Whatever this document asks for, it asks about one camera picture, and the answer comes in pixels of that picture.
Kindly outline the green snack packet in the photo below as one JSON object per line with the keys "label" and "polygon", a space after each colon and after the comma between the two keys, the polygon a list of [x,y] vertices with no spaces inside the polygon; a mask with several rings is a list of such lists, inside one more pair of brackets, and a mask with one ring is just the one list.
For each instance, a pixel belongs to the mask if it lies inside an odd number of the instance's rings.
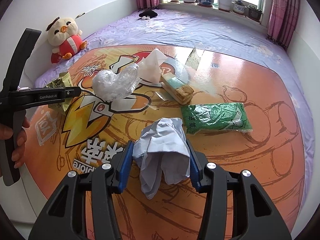
{"label": "green snack packet", "polygon": [[244,104],[240,102],[187,105],[181,107],[181,113],[188,134],[252,130]]}

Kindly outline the clear plastic bag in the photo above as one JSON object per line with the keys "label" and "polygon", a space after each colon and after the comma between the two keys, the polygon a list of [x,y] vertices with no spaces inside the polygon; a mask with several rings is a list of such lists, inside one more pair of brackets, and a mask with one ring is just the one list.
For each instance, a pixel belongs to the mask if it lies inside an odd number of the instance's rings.
{"label": "clear plastic bag", "polygon": [[112,102],[124,99],[131,95],[141,79],[138,64],[126,66],[120,73],[103,69],[92,79],[92,88],[95,95],[104,101]]}

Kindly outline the grey paper bag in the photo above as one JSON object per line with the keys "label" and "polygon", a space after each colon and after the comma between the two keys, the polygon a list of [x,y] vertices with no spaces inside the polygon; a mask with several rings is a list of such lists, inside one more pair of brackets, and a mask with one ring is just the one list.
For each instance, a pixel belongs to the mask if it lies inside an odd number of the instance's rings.
{"label": "grey paper bag", "polygon": [[190,150],[181,118],[160,118],[144,128],[133,147],[141,191],[152,199],[164,177],[168,185],[190,176]]}

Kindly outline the cake block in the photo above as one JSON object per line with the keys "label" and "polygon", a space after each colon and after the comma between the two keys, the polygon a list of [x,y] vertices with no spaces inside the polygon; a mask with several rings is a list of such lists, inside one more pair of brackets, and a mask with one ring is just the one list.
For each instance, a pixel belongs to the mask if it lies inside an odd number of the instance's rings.
{"label": "cake block", "polygon": [[175,74],[167,73],[161,75],[162,87],[167,91],[180,105],[188,104],[193,98],[194,90]]}

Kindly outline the white tissue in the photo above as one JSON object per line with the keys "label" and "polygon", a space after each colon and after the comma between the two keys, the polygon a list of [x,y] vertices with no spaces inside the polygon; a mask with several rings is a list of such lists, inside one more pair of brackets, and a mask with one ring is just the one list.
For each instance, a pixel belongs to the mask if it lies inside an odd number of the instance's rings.
{"label": "white tissue", "polygon": [[137,64],[139,66],[138,75],[141,79],[157,84],[161,78],[160,65],[167,60],[160,50],[154,49],[146,58],[142,58]]}

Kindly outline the chick plush toy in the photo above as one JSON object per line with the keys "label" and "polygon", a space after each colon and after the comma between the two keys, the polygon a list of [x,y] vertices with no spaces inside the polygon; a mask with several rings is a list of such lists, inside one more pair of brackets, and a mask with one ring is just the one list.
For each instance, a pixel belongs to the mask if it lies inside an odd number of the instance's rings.
{"label": "chick plush toy", "polygon": [[53,47],[51,63],[58,64],[61,60],[71,59],[87,47],[81,38],[82,31],[71,17],[57,17],[46,28],[48,42]]}

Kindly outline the orange printed folding table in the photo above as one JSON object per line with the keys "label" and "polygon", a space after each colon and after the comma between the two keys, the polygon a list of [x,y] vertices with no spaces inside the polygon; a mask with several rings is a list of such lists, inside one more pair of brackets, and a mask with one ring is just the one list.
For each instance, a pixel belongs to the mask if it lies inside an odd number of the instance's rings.
{"label": "orange printed folding table", "polygon": [[302,206],[303,132],[273,70],[191,49],[126,45],[92,49],[67,70],[81,94],[59,113],[39,107],[27,131],[26,166],[40,213],[67,173],[109,167],[134,145],[127,186],[113,195],[122,239],[196,239],[206,195],[191,183],[191,150],[212,168],[257,178],[292,230]]}

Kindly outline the clear plastic sheet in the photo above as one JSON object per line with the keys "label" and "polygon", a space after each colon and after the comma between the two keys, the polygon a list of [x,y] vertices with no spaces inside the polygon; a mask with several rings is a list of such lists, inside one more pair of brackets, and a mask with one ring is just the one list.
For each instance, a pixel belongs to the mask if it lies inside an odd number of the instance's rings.
{"label": "clear plastic sheet", "polygon": [[190,71],[192,69],[197,70],[203,54],[204,54],[204,49],[194,47],[185,62],[185,65],[184,65],[185,70],[187,71]]}

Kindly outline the black plush toy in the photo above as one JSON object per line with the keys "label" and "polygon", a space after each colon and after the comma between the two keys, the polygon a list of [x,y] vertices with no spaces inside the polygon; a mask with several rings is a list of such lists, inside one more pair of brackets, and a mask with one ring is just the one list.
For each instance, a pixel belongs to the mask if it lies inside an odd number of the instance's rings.
{"label": "black plush toy", "polygon": [[157,16],[158,16],[157,12],[151,9],[145,10],[139,14],[139,17],[141,18],[141,20],[150,20],[152,18],[156,18]]}

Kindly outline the purple floral bed sheet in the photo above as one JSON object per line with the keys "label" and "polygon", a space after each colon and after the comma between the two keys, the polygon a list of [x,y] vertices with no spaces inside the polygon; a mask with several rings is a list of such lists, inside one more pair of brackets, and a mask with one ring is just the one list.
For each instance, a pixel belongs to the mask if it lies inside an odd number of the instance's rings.
{"label": "purple floral bed sheet", "polygon": [[262,33],[218,16],[165,9],[157,13],[154,19],[144,21],[134,12],[102,27],[87,36],[89,48],[129,44],[203,47],[276,72],[295,107],[302,132],[305,165],[311,169],[315,153],[312,113],[284,49],[268,42]]}

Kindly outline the dark square pot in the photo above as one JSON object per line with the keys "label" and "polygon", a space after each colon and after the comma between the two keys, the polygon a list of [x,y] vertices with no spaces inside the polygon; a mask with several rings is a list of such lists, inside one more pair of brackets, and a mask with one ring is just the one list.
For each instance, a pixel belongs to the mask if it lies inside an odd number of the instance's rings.
{"label": "dark square pot", "polygon": [[248,17],[256,22],[260,22],[263,12],[254,5],[248,5]]}

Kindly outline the small patterned pot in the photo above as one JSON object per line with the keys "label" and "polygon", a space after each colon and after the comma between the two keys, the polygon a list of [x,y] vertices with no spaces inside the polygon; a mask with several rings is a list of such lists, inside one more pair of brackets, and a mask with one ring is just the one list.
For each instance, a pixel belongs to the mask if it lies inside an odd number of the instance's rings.
{"label": "small patterned pot", "polygon": [[239,15],[244,15],[245,13],[245,9],[246,9],[246,6],[244,5],[243,1],[241,0],[236,0],[234,2],[234,5],[233,5],[233,11]]}

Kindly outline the right pink curtain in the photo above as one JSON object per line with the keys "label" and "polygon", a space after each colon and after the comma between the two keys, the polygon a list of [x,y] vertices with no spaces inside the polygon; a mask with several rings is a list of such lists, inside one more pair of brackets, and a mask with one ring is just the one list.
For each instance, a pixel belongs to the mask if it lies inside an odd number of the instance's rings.
{"label": "right pink curtain", "polygon": [[300,0],[272,0],[267,39],[287,49],[299,16]]}

